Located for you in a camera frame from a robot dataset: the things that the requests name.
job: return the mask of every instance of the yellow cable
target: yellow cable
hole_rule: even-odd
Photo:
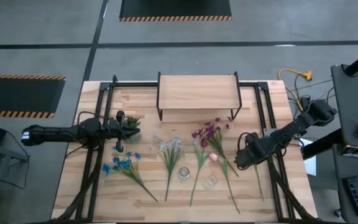
[[[280,71],[278,71],[277,77],[278,77],[279,80],[282,80],[282,79],[281,79],[281,73],[282,73],[283,71],[293,72],[293,73],[295,73],[295,74],[301,75],[303,78],[305,78],[305,79],[308,80],[308,81],[311,80],[311,71],[308,71],[308,72],[297,72],[297,71],[292,70],[292,69],[290,69],[290,68],[283,68],[283,69],[281,69]],[[299,102],[299,99],[298,99],[298,98],[296,97],[296,95],[292,92],[293,90],[292,90],[290,87],[286,86],[286,85],[285,85],[285,88],[293,95],[293,97],[294,97],[294,99],[295,99],[295,101],[296,101],[296,103],[297,103],[297,105],[298,105],[298,107],[299,107],[299,110],[300,110],[300,111],[303,111],[303,108],[302,108],[301,103]]]

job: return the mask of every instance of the small glass vase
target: small glass vase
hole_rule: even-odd
[[[187,180],[190,178],[190,170],[187,167],[179,169],[178,176],[181,180]]]
[[[212,190],[217,183],[218,183],[218,178],[215,175],[210,175],[205,180],[204,187],[206,190]]]
[[[136,143],[140,142],[140,140],[142,140],[142,135],[141,135],[141,133],[137,133],[137,134],[134,134],[133,136],[127,138],[125,140],[125,142],[129,143],[129,144],[136,144]]]

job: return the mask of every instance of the concrete floor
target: concrete floor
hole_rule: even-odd
[[[90,44],[102,2],[0,0],[0,44]],[[231,0],[234,20],[211,22],[120,23],[120,6],[121,1],[109,1],[99,43],[358,40],[358,0]],[[0,118],[0,127],[20,138],[23,128],[31,124],[71,125],[89,54],[89,49],[0,50],[0,74],[67,77],[53,119]],[[117,75],[119,80],[156,80],[158,71],[167,75],[238,71],[241,80],[274,80],[281,68],[311,70],[313,81],[300,78],[301,87],[331,79],[330,66],[357,58],[358,45],[98,49],[89,79],[111,80]],[[293,87],[295,75],[283,77]],[[300,95],[318,98],[332,85],[306,88]],[[335,98],[329,103],[336,107]],[[307,136],[320,138],[337,128],[335,120],[324,128],[310,128]],[[26,148],[31,155],[27,187],[4,186],[0,223],[50,218],[66,147],[45,143]],[[17,168],[8,178],[22,183],[24,172],[25,167]],[[319,217],[335,220],[331,212],[339,203],[331,198],[337,198],[336,192],[323,191],[313,189]]]

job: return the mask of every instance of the white paper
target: white paper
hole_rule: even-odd
[[[307,139],[300,139],[305,146],[313,143],[313,141],[307,140]],[[303,161],[305,163],[306,167],[306,173],[309,175],[317,176],[317,170],[316,170],[316,156],[313,156],[310,159],[307,159]]]

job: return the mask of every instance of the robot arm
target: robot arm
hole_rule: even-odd
[[[43,142],[79,142],[84,146],[96,148],[102,139],[117,138],[117,150],[122,152],[121,140],[139,133],[139,128],[125,124],[125,114],[118,111],[116,119],[110,119],[104,127],[98,118],[86,119],[80,124],[69,128],[50,128],[32,125],[22,132],[22,143],[25,146],[34,146]]]
[[[287,147],[294,135],[306,134],[306,129],[310,126],[327,125],[334,119],[336,113],[337,111],[324,100],[312,101],[294,121],[273,132],[269,137],[259,138],[257,133],[248,134],[245,140],[246,148],[243,150],[238,148],[234,162],[239,169],[260,164],[278,150]]]

